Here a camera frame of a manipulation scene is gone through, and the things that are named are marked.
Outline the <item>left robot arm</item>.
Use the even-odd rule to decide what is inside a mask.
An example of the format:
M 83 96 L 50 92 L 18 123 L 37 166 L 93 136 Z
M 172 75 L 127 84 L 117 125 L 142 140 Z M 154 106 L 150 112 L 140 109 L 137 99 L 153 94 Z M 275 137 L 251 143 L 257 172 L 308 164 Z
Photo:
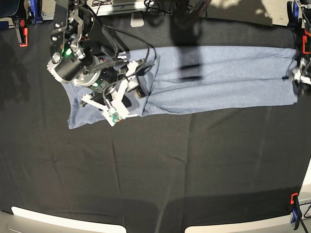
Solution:
M 135 36 L 123 38 L 131 59 L 141 58 L 152 45 L 147 67 L 138 73 L 146 96 L 126 94 L 136 113 L 189 114 L 297 102 L 290 72 L 297 49 L 311 37 L 310 26 L 201 18 L 183 28 L 169 16 L 144 19 L 142 27 L 121 24 Z

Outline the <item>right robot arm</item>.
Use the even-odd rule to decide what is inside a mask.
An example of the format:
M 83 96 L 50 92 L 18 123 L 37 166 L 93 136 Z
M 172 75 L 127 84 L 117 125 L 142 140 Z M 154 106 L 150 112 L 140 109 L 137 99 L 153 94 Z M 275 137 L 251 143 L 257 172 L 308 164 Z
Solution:
M 147 58 L 129 60 L 117 32 L 102 24 L 85 0 L 56 2 L 47 70 L 69 98 L 70 129 L 100 120 L 114 126 L 133 116 L 127 93 L 146 96 L 138 74 Z

